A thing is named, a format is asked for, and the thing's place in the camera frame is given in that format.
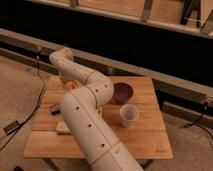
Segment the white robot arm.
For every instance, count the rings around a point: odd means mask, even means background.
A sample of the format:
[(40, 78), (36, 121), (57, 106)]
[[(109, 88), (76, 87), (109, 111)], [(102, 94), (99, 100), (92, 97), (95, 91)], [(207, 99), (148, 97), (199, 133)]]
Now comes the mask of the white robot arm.
[(128, 148), (98, 113), (114, 93), (112, 81), (94, 69), (70, 60), (69, 48), (49, 55), (60, 79), (72, 79), (81, 85), (67, 92), (60, 101), (60, 111), (92, 171), (144, 171)]

